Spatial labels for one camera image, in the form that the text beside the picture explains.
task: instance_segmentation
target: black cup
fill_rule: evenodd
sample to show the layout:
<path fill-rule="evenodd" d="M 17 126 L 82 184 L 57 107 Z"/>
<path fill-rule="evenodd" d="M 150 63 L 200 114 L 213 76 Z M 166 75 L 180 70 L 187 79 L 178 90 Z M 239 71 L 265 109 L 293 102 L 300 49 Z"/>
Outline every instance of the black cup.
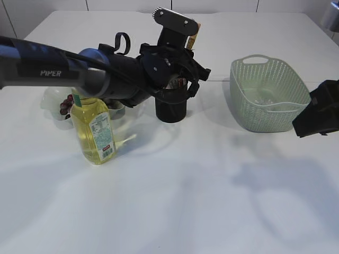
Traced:
<path fill-rule="evenodd" d="M 178 89 L 165 89 L 164 98 L 186 98 L 187 84 Z M 165 123 L 177 123 L 183 120 L 187 113 L 187 101 L 179 104 L 167 104 L 155 99 L 155 110 L 157 117 Z"/>

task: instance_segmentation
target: table surface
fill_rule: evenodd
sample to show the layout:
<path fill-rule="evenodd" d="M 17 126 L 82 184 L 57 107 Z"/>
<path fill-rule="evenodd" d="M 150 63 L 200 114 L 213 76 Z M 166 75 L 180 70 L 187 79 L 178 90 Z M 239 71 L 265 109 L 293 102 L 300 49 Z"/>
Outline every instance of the table surface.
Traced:
<path fill-rule="evenodd" d="M 66 45 L 58 33 L 42 42 Z M 339 252 L 338 134 L 248 132 L 229 82 L 208 81 L 182 122 L 159 121 L 153 99 L 126 109 L 118 154 L 92 166 L 40 109 L 44 89 L 0 92 L 0 253 Z"/>
<path fill-rule="evenodd" d="M 210 80 L 229 80 L 232 61 L 262 54 L 286 61 L 304 81 L 338 79 L 339 47 L 302 13 L 188 14 L 202 24 L 196 60 Z M 162 26 L 147 13 L 56 11 L 26 39 L 73 52 L 114 44 L 117 32 L 131 37 L 129 56 L 144 42 L 156 44 Z"/>

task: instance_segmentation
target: red grapes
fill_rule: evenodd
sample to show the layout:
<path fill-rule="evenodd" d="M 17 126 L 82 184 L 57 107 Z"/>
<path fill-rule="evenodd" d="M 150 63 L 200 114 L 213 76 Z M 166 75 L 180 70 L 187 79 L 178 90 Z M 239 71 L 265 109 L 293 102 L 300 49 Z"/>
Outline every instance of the red grapes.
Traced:
<path fill-rule="evenodd" d="M 70 118 L 69 111 L 72 108 L 74 101 L 73 95 L 67 95 L 67 99 L 60 103 L 60 114 L 65 115 L 65 120 Z"/>

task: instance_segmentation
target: white table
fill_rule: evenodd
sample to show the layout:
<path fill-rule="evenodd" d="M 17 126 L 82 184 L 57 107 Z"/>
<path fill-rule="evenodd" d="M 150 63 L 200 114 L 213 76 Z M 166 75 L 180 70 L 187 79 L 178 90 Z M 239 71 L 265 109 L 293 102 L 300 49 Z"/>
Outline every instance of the white table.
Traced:
<path fill-rule="evenodd" d="M 41 41 L 46 23 L 28 39 Z M 66 47 L 63 33 L 41 42 L 80 51 L 108 40 L 77 45 L 80 29 Z M 130 140 L 92 166 L 74 129 L 39 109 L 43 91 L 0 91 L 1 254 L 338 253 L 338 134 L 250 133 L 229 83 L 206 82 L 180 123 L 160 122 L 153 99 L 127 109 L 113 124 Z"/>

